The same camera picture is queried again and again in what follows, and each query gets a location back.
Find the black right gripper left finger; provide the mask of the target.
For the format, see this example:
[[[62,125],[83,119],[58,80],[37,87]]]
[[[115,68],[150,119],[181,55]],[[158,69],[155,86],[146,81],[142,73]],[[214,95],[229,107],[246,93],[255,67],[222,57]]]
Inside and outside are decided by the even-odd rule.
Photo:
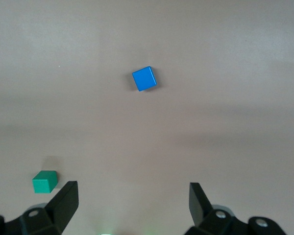
[[[0,215],[0,235],[61,235],[78,208],[78,183],[68,181],[43,207],[34,207],[6,222]]]

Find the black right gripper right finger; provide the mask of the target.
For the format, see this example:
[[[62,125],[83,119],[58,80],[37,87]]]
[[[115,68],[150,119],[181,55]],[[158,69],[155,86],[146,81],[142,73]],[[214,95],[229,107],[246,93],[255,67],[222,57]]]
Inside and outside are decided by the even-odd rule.
[[[190,183],[189,209],[194,222],[187,235],[284,235],[273,220],[254,216],[241,222],[224,209],[215,209],[199,183]]]

